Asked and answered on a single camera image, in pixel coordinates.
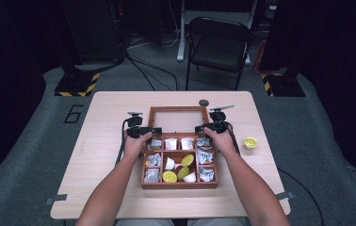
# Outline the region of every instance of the wooden tray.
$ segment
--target wooden tray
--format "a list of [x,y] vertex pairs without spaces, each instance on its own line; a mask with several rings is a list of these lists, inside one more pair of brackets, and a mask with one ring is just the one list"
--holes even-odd
[[[159,106],[151,107],[151,114],[149,117],[149,126],[153,127],[155,120],[156,111],[201,111],[203,123],[208,123],[208,113],[204,106]],[[182,139],[184,137],[193,138],[192,148],[183,148]],[[176,138],[176,150],[167,150],[166,139]],[[160,147],[152,147],[152,140],[159,140],[161,143]],[[200,163],[199,151],[207,152],[212,154],[212,163]],[[148,161],[148,156],[159,154],[160,164],[158,166],[151,166]],[[163,172],[165,171],[165,166],[168,157],[174,160],[174,168],[176,169],[181,165],[182,159],[188,155],[193,154],[194,164],[189,167],[189,174],[194,172],[196,175],[195,182],[184,182],[177,181],[175,183],[167,183],[163,180]],[[158,182],[145,182],[146,173],[149,169],[158,170]],[[213,170],[214,177],[210,182],[204,182],[201,179],[200,171],[201,169]],[[163,133],[160,136],[154,136],[151,140],[147,142],[146,150],[143,155],[142,164],[142,175],[141,175],[141,185],[143,189],[204,189],[204,188],[216,188],[218,185],[218,171],[217,171],[217,159],[216,152],[213,148],[213,143],[211,138],[205,137],[203,133]]]

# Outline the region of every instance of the forearm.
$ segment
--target forearm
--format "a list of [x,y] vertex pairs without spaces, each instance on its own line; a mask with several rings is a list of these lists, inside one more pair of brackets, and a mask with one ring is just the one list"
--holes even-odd
[[136,160],[122,158],[90,195],[76,225],[112,225]]
[[237,153],[229,153],[225,158],[251,225],[289,225],[267,183],[242,158],[238,158]]

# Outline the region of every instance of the wooden compartment box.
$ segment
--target wooden compartment box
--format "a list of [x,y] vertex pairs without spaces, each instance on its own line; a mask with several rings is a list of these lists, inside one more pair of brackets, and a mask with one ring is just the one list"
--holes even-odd
[[[152,107],[149,126],[153,126],[156,110],[200,110],[203,113],[204,123],[208,123],[205,107]],[[177,175],[177,170],[182,167],[183,159],[191,154],[193,162],[188,166],[188,174],[194,173],[196,177],[194,181],[185,182],[184,179],[178,178],[176,182],[166,182],[163,179],[163,173],[172,171]],[[173,160],[173,167],[168,164],[168,159]],[[218,185],[216,151],[212,139],[205,137],[205,134],[202,133],[163,133],[160,136],[152,137],[146,143],[142,166],[141,185],[143,189],[204,189],[216,188]]]

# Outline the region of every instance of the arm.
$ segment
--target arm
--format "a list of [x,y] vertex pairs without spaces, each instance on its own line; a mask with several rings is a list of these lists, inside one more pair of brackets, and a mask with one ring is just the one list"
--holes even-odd
[[152,133],[134,139],[127,137],[124,155],[90,195],[76,225],[113,225],[119,213],[132,168],[138,160],[143,143]]
[[228,131],[217,134],[204,128],[204,132],[213,139],[227,161],[237,195],[249,215],[251,225],[289,225],[271,188],[243,158],[238,157]]

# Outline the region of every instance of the table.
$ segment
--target table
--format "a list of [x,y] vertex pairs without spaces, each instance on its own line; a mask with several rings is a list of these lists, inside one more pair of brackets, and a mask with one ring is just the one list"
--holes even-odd
[[[211,17],[211,18],[216,18],[221,20],[239,22],[246,25],[247,27],[251,27],[252,18],[254,16],[255,8],[257,6],[257,1],[258,0],[253,0],[251,6],[251,12],[247,13],[247,12],[190,11],[185,9],[185,0],[182,0],[181,1],[181,37],[180,37],[180,42],[178,47],[177,60],[180,62],[184,60],[185,43],[186,43],[186,39],[185,39],[186,23],[189,23],[195,17],[205,16],[205,17]],[[249,57],[246,60],[247,60],[246,65],[250,65],[251,62]]]
[[[58,190],[67,194],[65,201],[54,202],[51,217],[79,218],[93,189],[114,168],[121,144],[123,120],[128,111],[142,112],[142,126],[147,126],[151,106],[196,106],[201,99],[210,106],[235,105],[225,109],[226,121],[234,126],[241,156],[269,184],[274,193],[284,192],[263,125],[254,100],[246,91],[102,91],[93,96],[88,114],[73,149],[72,157]],[[184,126],[187,116],[174,115],[171,128]],[[193,128],[196,117],[187,124]],[[244,149],[243,138],[255,137],[258,146]],[[215,218],[244,217],[244,211],[224,158],[218,154],[219,184],[214,189],[146,190],[140,185],[141,161],[135,164],[117,218]],[[287,199],[281,200],[286,214]]]

